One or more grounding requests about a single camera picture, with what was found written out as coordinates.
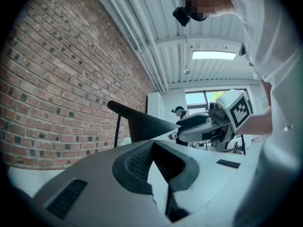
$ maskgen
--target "white shirt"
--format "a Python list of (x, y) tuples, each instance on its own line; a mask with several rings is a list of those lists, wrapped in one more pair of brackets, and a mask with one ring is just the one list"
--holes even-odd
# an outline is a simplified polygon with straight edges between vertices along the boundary
[(278, 0), (232, 0), (254, 78), (272, 85), (273, 134), (303, 125), (302, 42)]

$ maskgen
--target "corrugated metal ceiling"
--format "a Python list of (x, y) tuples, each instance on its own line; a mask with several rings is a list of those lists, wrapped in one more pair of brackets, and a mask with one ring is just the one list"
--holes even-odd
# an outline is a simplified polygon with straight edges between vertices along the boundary
[[(198, 50), (238, 54), (241, 22), (235, 15), (211, 17), (203, 22), (192, 20), (184, 28), (172, 15), (179, 0), (100, 1), (128, 39), (159, 91), (182, 82), (253, 80), (252, 68), (245, 57), (237, 55), (233, 61), (192, 60), (193, 51)], [(183, 73), (186, 68), (191, 70), (189, 75)]]

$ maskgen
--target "skylight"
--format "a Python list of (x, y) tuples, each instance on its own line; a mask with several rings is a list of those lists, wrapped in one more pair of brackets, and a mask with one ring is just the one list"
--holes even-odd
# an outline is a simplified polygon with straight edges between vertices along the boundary
[(199, 59), (223, 59), (223, 60), (233, 60), (237, 54), (229, 52), (219, 52), (219, 51), (195, 51), (193, 53), (193, 60)]

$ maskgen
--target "person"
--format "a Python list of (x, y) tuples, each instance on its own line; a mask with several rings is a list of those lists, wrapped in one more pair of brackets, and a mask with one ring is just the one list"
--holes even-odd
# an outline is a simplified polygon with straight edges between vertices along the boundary
[(269, 107), (251, 115), (236, 134), (268, 135), (301, 126), (302, 41), (284, 6), (278, 0), (185, 0), (184, 6), (198, 21), (234, 14), (242, 22), (243, 44)]
[[(176, 107), (175, 109), (173, 109), (171, 111), (172, 113), (175, 113), (177, 117), (181, 119), (183, 119), (184, 117), (186, 117), (186, 114), (187, 114), (187, 111), (184, 110), (184, 108), (182, 106), (178, 106)], [(174, 132), (172, 134), (169, 135), (169, 138), (170, 139), (175, 139), (176, 140), (176, 143), (178, 145), (182, 145), (182, 146), (188, 146), (188, 143), (187, 142), (183, 142), (181, 141), (178, 137), (177, 137), (177, 134)]]

